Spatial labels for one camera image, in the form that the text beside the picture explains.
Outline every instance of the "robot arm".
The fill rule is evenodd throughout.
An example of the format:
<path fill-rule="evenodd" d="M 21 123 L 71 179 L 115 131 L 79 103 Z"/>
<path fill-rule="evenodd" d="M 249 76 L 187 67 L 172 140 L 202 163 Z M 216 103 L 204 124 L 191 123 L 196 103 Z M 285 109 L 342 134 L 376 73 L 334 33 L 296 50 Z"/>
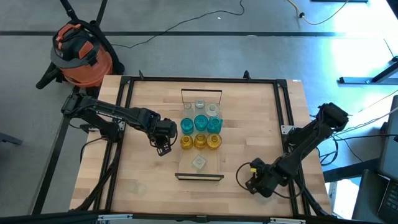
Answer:
<path fill-rule="evenodd" d="M 316 119 L 303 128 L 291 129 L 284 138 L 292 150 L 277 158 L 273 164 L 265 164 L 260 158 L 250 163 L 255 170 L 253 177 L 246 183 L 250 193 L 259 192 L 270 197 L 278 184 L 286 186 L 295 178 L 301 161 L 322 141 L 333 133 L 344 129 L 348 122 L 348 113 L 334 105 L 324 104 L 319 107 Z"/>
<path fill-rule="evenodd" d="M 124 124 L 147 134 L 151 146 L 160 156 L 171 151 L 170 139 L 176 138 L 177 125 L 168 118 L 161 120 L 160 114 L 146 108 L 123 108 L 96 100 L 82 93 L 70 95 L 61 112 L 68 118 L 81 118 L 98 128 L 102 137 L 117 142 Z M 105 121 L 98 115 L 114 118 Z"/>

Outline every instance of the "wooden table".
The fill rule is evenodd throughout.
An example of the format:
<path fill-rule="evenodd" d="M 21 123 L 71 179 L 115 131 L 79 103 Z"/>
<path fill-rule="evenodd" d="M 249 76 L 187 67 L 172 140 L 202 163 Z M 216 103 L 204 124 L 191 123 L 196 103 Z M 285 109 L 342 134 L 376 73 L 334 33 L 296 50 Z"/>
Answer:
<path fill-rule="evenodd" d="M 119 89 L 119 76 L 104 78 L 99 100 L 115 103 Z M 295 125 L 304 126 L 310 121 L 302 83 L 288 80 L 289 96 Z M 182 88 L 219 89 L 222 118 L 221 136 L 223 144 L 218 149 L 219 182 L 177 180 L 181 147 L 180 138 L 172 152 L 159 157 L 142 132 L 129 126 L 124 135 L 119 172 L 114 190 L 112 212 L 163 213 L 163 214 L 206 214 L 242 216 L 292 216 L 290 200 L 277 195 L 264 198 L 251 195 L 235 181 L 236 169 L 245 162 L 260 157 L 272 163 L 282 154 L 280 127 L 277 119 L 274 89 L 272 85 L 255 83 L 195 83 L 195 82 L 144 82 L 134 83 L 131 107 L 146 107 L 170 118 L 178 124 L 182 119 Z M 283 92 L 280 90 L 284 119 Z M 88 141 L 99 137 L 90 133 Z M 76 180 L 70 208 L 79 206 L 98 183 L 106 142 L 98 141 L 87 145 Z M 305 182 L 317 202 L 331 213 L 318 153 L 314 150 L 302 162 Z M 242 183 L 252 174 L 242 169 L 239 179 Z M 104 207 L 104 188 L 101 208 Z M 276 191 L 289 195 L 287 187 L 279 186 Z M 298 207 L 303 213 L 301 197 Z"/>

